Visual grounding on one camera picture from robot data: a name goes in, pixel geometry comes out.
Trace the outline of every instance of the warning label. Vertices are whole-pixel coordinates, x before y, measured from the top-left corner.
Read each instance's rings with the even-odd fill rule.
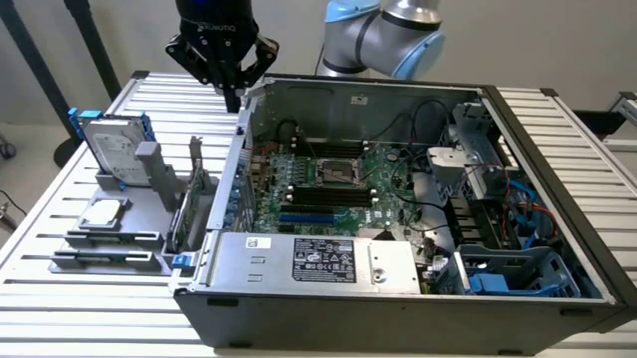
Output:
[[[354,241],[296,239],[292,277],[297,281],[357,283]]]

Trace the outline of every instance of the white wall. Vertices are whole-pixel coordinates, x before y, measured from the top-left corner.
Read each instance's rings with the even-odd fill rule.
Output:
[[[16,0],[69,103],[109,99],[63,0]],[[282,45],[274,72],[314,71],[326,0],[253,0],[262,33]],[[119,80],[137,69],[182,71],[163,52],[178,29],[174,0],[93,0]],[[636,0],[442,0],[448,46],[428,81],[553,87],[577,108],[601,109],[637,90]],[[57,123],[0,26],[3,122]]]

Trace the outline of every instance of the blue latch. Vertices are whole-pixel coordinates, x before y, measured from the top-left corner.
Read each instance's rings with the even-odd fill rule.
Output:
[[[102,118],[102,111],[101,110],[85,110],[81,113],[82,118],[90,119],[101,119]]]
[[[179,254],[173,258],[173,269],[190,269],[193,257],[190,255]]]

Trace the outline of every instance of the blue pcie slot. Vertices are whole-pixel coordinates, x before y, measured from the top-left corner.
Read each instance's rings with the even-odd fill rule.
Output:
[[[281,214],[280,222],[298,222],[309,224],[334,224],[334,215],[294,215]]]

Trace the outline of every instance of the capacitor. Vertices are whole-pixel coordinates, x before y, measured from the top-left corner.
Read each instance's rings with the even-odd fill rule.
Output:
[[[394,163],[398,160],[398,155],[394,153],[389,153],[386,158],[389,162]]]

